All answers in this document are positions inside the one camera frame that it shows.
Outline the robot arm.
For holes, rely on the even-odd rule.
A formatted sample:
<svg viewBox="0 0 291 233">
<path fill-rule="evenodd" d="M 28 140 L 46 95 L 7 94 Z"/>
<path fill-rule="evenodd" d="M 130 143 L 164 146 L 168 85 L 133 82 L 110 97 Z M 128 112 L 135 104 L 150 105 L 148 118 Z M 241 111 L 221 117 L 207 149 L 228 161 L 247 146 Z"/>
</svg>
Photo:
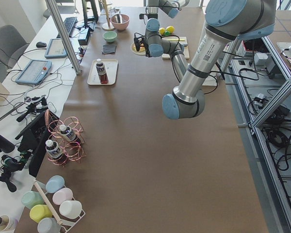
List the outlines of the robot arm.
<svg viewBox="0 0 291 233">
<path fill-rule="evenodd" d="M 139 19 L 155 18 L 158 19 L 158 10 L 161 9 L 170 18 L 174 18 L 182 7 L 189 4 L 189 0 L 146 0 L 145 1 L 145 12 L 139 14 Z"/>
<path fill-rule="evenodd" d="M 169 119 L 192 118 L 205 107 L 202 84 L 211 73 L 227 43 L 235 39 L 256 39 L 270 35 L 275 26 L 275 0 L 211 0 L 206 7 L 203 38 L 188 64 L 179 42 L 164 40 L 159 33 L 158 9 L 174 18 L 187 0 L 149 0 L 145 35 L 135 38 L 136 49 L 142 43 L 147 57 L 169 54 L 180 84 L 162 99 Z"/>
</svg>

